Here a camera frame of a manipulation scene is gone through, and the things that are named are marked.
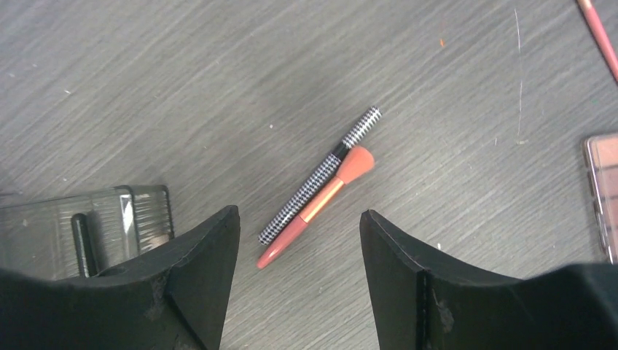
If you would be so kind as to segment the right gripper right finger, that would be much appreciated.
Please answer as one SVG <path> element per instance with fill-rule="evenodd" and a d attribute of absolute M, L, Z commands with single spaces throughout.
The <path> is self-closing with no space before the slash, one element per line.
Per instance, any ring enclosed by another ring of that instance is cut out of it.
<path fill-rule="evenodd" d="M 615 265 L 516 279 L 458 260 L 373 210 L 359 230 L 382 349 L 617 347 Z"/>

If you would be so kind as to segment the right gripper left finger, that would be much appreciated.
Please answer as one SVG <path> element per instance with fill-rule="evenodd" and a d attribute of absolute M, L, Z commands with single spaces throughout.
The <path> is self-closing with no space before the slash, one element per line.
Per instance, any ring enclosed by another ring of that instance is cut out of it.
<path fill-rule="evenodd" d="M 190 231 L 90 278 L 1 271 L 3 349 L 218 349 L 238 257 L 225 206 Z"/>

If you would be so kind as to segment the clear pulled-out drawer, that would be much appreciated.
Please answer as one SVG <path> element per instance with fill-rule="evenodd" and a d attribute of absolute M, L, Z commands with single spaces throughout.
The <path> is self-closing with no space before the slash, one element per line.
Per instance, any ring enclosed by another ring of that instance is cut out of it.
<path fill-rule="evenodd" d="M 91 277 L 174 237 L 165 185 L 121 185 L 1 208 L 1 267 Z"/>

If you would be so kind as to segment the houndstooth mascara tube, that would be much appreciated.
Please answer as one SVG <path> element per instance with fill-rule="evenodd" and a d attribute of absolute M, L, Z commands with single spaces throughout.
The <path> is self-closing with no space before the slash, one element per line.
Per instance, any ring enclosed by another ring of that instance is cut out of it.
<path fill-rule="evenodd" d="M 296 214 L 317 194 L 340 167 L 349 151 L 356 146 L 382 117 L 376 106 L 371 106 L 353 124 L 336 146 L 327 154 L 300 188 L 258 235 L 258 241 L 268 246 L 292 221 Z"/>

